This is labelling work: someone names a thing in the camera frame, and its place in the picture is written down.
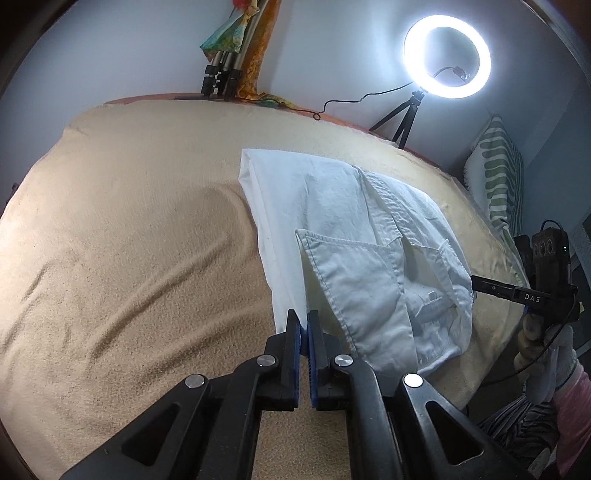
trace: bed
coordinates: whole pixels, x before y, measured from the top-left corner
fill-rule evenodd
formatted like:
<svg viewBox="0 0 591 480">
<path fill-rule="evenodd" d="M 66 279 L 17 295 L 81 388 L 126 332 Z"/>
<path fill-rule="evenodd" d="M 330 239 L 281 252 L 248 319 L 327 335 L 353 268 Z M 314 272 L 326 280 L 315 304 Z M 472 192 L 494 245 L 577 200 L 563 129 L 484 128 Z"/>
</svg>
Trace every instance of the bed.
<svg viewBox="0 0 591 480">
<path fill-rule="evenodd" d="M 80 115 L 0 219 L 0 419 L 38 479 L 59 478 L 188 374 L 231 372 L 274 333 L 238 184 L 243 148 L 400 179 L 437 202 L 472 274 L 524 284 L 512 246 L 465 191 L 390 142 L 293 112 L 166 97 Z M 478 296 L 467 352 L 431 383 L 464 407 L 521 313 Z M 255 478 L 349 477 L 344 415 L 307 403 L 264 416 Z"/>
</svg>

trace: white shirt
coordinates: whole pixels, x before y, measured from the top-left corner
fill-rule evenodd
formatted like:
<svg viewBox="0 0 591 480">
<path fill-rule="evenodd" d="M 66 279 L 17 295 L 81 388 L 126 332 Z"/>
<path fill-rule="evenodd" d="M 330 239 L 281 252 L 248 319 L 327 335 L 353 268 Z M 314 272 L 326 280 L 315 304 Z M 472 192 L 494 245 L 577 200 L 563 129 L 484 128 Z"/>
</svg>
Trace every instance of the white shirt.
<svg viewBox="0 0 591 480">
<path fill-rule="evenodd" d="M 472 335 L 472 281 L 437 204 L 341 161 L 243 150 L 275 325 L 320 310 L 323 328 L 376 371 L 428 374 Z"/>
</svg>

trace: pink sleeve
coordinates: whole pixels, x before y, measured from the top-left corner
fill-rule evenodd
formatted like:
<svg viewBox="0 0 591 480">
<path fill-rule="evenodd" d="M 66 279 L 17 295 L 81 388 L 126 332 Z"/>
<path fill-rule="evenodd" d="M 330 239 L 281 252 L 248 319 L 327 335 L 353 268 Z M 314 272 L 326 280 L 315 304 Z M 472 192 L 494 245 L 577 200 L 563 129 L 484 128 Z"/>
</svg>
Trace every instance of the pink sleeve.
<svg viewBox="0 0 591 480">
<path fill-rule="evenodd" d="M 560 432 L 556 464 L 560 475 L 565 476 L 591 436 L 591 381 L 581 365 L 556 392 L 554 404 Z"/>
</svg>

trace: striped pillow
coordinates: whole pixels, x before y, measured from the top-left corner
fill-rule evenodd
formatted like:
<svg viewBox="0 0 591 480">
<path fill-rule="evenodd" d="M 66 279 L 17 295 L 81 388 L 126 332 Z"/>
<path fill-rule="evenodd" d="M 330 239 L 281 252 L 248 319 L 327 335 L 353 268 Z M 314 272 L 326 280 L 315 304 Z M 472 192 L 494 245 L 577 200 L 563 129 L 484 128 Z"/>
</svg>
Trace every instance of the striped pillow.
<svg viewBox="0 0 591 480">
<path fill-rule="evenodd" d="M 468 190 L 492 225 L 511 237 L 521 233 L 523 159 L 498 113 L 464 167 Z"/>
</svg>

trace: white glove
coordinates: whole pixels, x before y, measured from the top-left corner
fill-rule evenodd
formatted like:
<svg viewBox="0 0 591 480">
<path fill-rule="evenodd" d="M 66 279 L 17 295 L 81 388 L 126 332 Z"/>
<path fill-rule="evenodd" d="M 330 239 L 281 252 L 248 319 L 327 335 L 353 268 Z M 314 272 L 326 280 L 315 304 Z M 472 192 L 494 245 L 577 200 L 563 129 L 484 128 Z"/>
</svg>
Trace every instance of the white glove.
<svg viewBox="0 0 591 480">
<path fill-rule="evenodd" d="M 513 362 L 516 370 L 535 360 L 561 327 L 554 325 L 549 328 L 542 345 L 540 339 L 543 325 L 542 317 L 529 313 L 523 316 L 523 330 L 517 335 L 519 353 Z M 573 329 L 570 325 L 565 325 L 544 355 L 518 375 L 521 381 L 525 381 L 525 397 L 535 404 L 550 401 L 554 393 L 571 377 L 578 364 L 573 350 Z"/>
</svg>

